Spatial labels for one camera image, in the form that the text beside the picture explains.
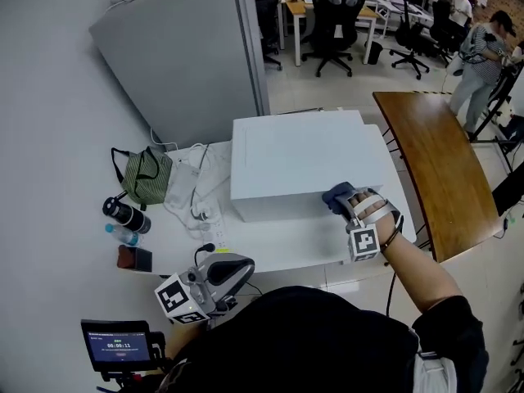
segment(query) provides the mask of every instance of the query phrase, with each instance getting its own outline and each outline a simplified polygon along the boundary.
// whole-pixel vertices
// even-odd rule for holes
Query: green bag
[[[115,152],[129,158],[125,176],[115,163]],[[111,158],[116,177],[129,197],[138,204],[161,204],[164,202],[173,161],[164,153],[148,147],[138,154],[111,148]]]

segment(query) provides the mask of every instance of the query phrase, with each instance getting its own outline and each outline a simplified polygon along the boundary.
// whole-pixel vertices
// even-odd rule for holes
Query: cap
[[[504,10],[497,11],[492,17],[490,22],[499,22],[506,32],[512,36],[516,36],[515,29],[513,29],[513,21],[511,20],[511,17],[509,17],[509,14],[506,13]]]

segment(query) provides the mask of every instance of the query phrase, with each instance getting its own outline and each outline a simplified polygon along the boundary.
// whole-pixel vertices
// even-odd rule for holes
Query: black shirt
[[[442,301],[413,325],[424,351],[452,359],[458,391],[482,388],[488,354],[468,301]],[[417,336],[401,322],[306,287],[271,291],[187,345],[161,391],[412,391]]]

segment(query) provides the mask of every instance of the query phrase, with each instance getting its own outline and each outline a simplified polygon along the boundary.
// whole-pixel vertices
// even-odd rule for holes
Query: display screen
[[[88,332],[93,359],[97,362],[149,361],[149,349],[144,332]]]

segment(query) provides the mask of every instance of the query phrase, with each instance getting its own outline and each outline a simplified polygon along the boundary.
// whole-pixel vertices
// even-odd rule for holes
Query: trash can
[[[369,52],[368,64],[377,64],[378,56],[380,56],[382,49],[384,48],[380,43],[376,43],[374,41],[371,43],[371,51]]]

